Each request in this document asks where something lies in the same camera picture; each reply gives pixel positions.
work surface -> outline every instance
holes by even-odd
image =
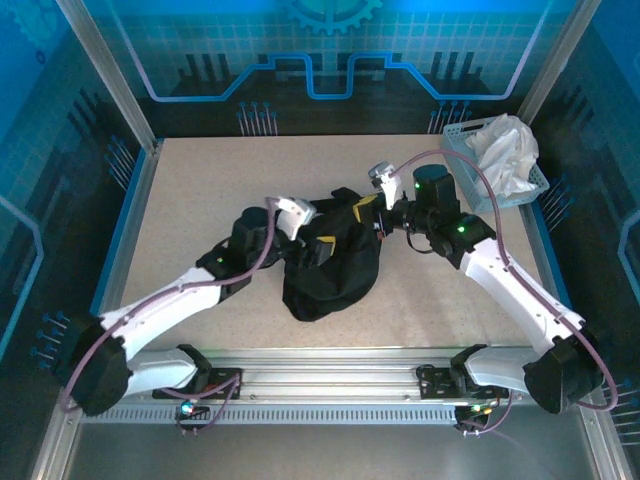
[[[439,136],[332,136],[170,139],[164,142],[122,304],[182,275],[227,237],[242,210],[266,196],[325,198],[346,186],[373,193],[367,172],[396,167],[439,147]],[[427,159],[446,164],[441,156]],[[411,189],[411,172],[403,184]],[[463,210],[469,211],[458,191]],[[502,212],[507,248],[538,278],[520,213]],[[491,215],[484,219],[494,225]],[[416,247],[426,242],[416,240]],[[281,301],[283,264],[258,272],[236,296],[182,322],[152,348],[525,345],[516,323],[449,262],[410,250],[403,233],[386,239],[371,292],[315,323],[295,320]]]

blue trim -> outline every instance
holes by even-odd
[[[629,262],[629,259],[627,258],[627,243],[629,241],[629,231],[638,222],[640,222],[640,210],[636,210],[631,215],[629,215],[629,217],[622,224],[622,231],[620,232],[620,240],[618,241],[617,253],[618,258],[620,259],[620,263],[622,264],[622,268],[624,269],[624,273],[627,275],[627,279],[629,280],[631,290],[633,290],[633,295],[636,297],[637,302],[640,303],[640,284],[638,283],[638,278],[633,271],[631,262]]]
[[[122,240],[124,227],[127,223],[127,218],[129,217],[129,211],[131,210],[131,205],[133,204],[133,197],[136,193],[136,189],[138,188],[140,173],[142,172],[142,167],[145,163],[145,160],[146,153],[144,149],[141,148],[136,160],[136,166],[133,170],[133,174],[131,175],[129,188],[127,188],[127,194],[124,197],[124,202],[122,203],[122,208],[120,209],[118,223],[116,223],[116,228],[113,231],[113,236],[111,237],[111,245],[109,245],[107,258],[104,261],[104,267],[102,267],[102,273],[100,274],[100,280],[98,280],[96,293],[94,294],[93,301],[91,302],[89,311],[92,315],[97,316],[101,313],[100,305],[102,304],[102,299],[104,298],[107,290],[107,283],[109,281],[109,276],[111,275],[111,269],[113,268],[113,263],[116,259],[116,253],[118,252],[118,248],[120,247],[120,240]]]
[[[38,222],[36,222],[29,215],[24,213],[18,207],[16,207],[13,203],[11,203],[7,198],[0,195],[0,206],[6,208],[10,214],[12,214],[16,219],[22,223],[25,227],[31,230],[33,235],[33,242],[36,247],[36,258],[31,265],[31,270],[29,270],[29,275],[22,286],[22,290],[20,290],[20,295],[18,296],[18,300],[16,302],[15,307],[13,307],[13,312],[11,313],[11,317],[9,317],[9,321],[7,322],[7,327],[4,330],[2,338],[0,339],[0,362],[4,357],[5,352],[7,351],[7,347],[9,346],[9,342],[11,341],[11,336],[16,329],[16,325],[18,325],[18,320],[20,319],[20,315],[22,315],[22,310],[24,309],[25,304],[27,303],[27,299],[29,298],[29,293],[31,293],[31,289],[33,288],[33,284],[36,281],[36,277],[38,276],[38,272],[40,271],[40,267],[42,266],[42,262],[44,260],[44,246],[42,244],[42,232],[40,231],[40,226]]]
[[[118,28],[120,35],[122,35],[122,39],[131,55],[133,63],[138,70],[138,74],[144,83],[144,86],[147,90],[149,96],[159,103],[198,103],[198,102],[224,102],[227,101],[231,95],[235,93],[235,91],[244,83],[244,81],[256,71],[264,71],[264,70],[276,70],[276,61],[277,60],[302,60],[305,64],[305,78],[307,84],[307,94],[310,98],[314,100],[347,100],[351,98],[353,95],[353,85],[355,78],[355,63],[356,60],[359,59],[382,59],[384,60],[384,68],[390,70],[406,70],[415,80],[424,88],[434,99],[436,100],[506,100],[509,98],[511,93],[513,92],[518,79],[520,78],[520,74],[524,69],[525,64],[533,50],[534,45],[536,44],[538,37],[540,35],[540,31],[546,21],[547,15],[549,14],[549,10],[553,5],[555,0],[551,0],[544,12],[540,16],[538,23],[529,39],[527,46],[522,53],[522,57],[516,66],[511,80],[509,81],[509,85],[504,93],[501,94],[444,94],[436,91],[435,87],[429,83],[429,81],[418,71],[418,69],[410,62],[396,62],[393,60],[393,52],[387,51],[373,51],[373,52],[359,52],[353,53],[349,57],[347,61],[347,85],[344,93],[316,93],[314,90],[313,79],[313,61],[311,57],[306,53],[269,53],[267,54],[267,63],[264,64],[253,64],[247,67],[232,83],[227,87],[227,89],[221,95],[200,95],[200,96],[171,96],[164,97],[160,96],[156,93],[153,85],[151,85],[151,80],[147,75],[144,66],[142,65],[142,61],[138,56],[129,35],[122,24],[122,21],[118,14],[116,13],[113,5],[112,14],[116,23],[116,28]]]
[[[535,218],[536,225],[538,226],[540,240],[542,241],[544,253],[547,256],[547,260],[549,262],[549,268],[551,268],[551,275],[553,276],[553,281],[556,285],[556,290],[558,291],[558,297],[560,297],[558,298],[558,300],[560,300],[568,308],[572,308],[571,300],[569,300],[569,292],[567,291],[564,279],[562,278],[560,265],[558,264],[558,258],[556,257],[556,252],[553,249],[553,245],[551,244],[549,230],[547,230],[547,226],[544,223],[542,211],[540,210],[540,205],[538,204],[538,202],[533,202],[531,204],[531,211],[533,212],[533,218]]]

blue printed backdrop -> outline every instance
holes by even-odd
[[[556,181],[540,207],[567,291],[589,322],[612,331],[610,365],[632,390],[640,388],[638,24],[637,1],[603,0],[533,124],[541,167]]]
[[[0,478],[8,479],[31,474],[59,391],[46,373],[56,348],[47,337],[58,334],[43,315],[89,309],[139,148],[54,0],[0,0],[0,65],[0,390],[11,392],[0,395]],[[14,210],[34,221],[42,249]]]
[[[89,6],[156,134],[185,136],[275,134],[267,108],[280,134],[435,133],[515,112],[574,1],[519,3]]]

black cloth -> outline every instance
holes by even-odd
[[[300,229],[299,238],[335,237],[335,250],[320,266],[286,261],[282,300],[300,321],[312,322],[361,300],[378,278],[381,242],[374,230],[371,205],[354,205],[362,197],[341,188],[333,198],[311,202],[318,214]]]

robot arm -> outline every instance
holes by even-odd
[[[189,386],[193,393],[202,391],[211,365],[193,347],[141,350],[181,321],[247,286],[251,276],[245,272],[255,269],[263,250],[268,254],[260,268],[271,266],[282,252],[295,246],[298,229],[311,221],[315,208],[292,198],[279,198],[276,206],[280,212],[271,245],[266,244],[267,212],[248,208],[234,223],[227,245],[216,245],[174,282],[98,319],[87,314],[72,316],[51,372],[63,386],[76,370],[80,372],[71,382],[71,396],[87,415],[98,415],[122,397],[143,391]],[[216,282],[241,275],[246,278],[225,285]],[[78,369],[88,353],[88,362]]]
[[[392,173],[393,167],[388,164],[370,172],[374,186],[383,191],[374,227],[385,234],[394,229],[424,234],[434,252],[480,284],[514,318],[533,346],[529,354],[518,358],[484,345],[466,349],[452,360],[452,371],[464,378],[465,385],[527,391],[552,413],[564,411],[600,385],[602,372],[598,366],[571,329],[554,317],[541,299],[555,305],[565,322],[580,330],[596,348],[602,339],[600,332],[586,326],[578,314],[561,305],[506,254],[508,267],[533,290],[516,280],[502,260],[496,233],[479,217],[460,211],[453,177],[446,168],[428,165],[414,172],[415,201],[400,198],[400,181]],[[304,249],[295,241],[296,235],[315,214],[314,208],[302,200],[281,198],[278,208],[281,212],[273,246],[260,268],[273,265],[287,252]],[[227,246],[214,247],[175,282],[139,302],[105,313],[98,322],[88,315],[74,317],[52,373],[67,385],[83,355],[98,338],[117,327],[93,352],[72,389],[74,400],[87,415],[100,414],[123,396],[142,391],[190,387],[190,392],[201,392],[206,386],[203,370],[206,374],[211,366],[193,347],[183,345],[161,353],[141,350],[179,322],[244,288],[250,276],[224,286],[212,282],[236,278],[250,270],[265,248],[266,238],[264,209],[249,208],[234,223]],[[132,311],[132,318],[117,326]]]
[[[501,251],[496,232],[481,218],[460,211],[446,168],[426,165],[414,171],[414,201],[396,200],[401,187],[392,173],[388,164],[369,172],[386,197],[385,230],[424,234],[435,253],[482,286],[509,313],[533,347],[520,357],[485,345],[470,347],[452,361],[457,374],[472,386],[525,391],[551,413],[563,412],[601,385],[603,373],[577,336],[585,337],[597,352],[602,349],[603,332],[587,325],[506,250]]]

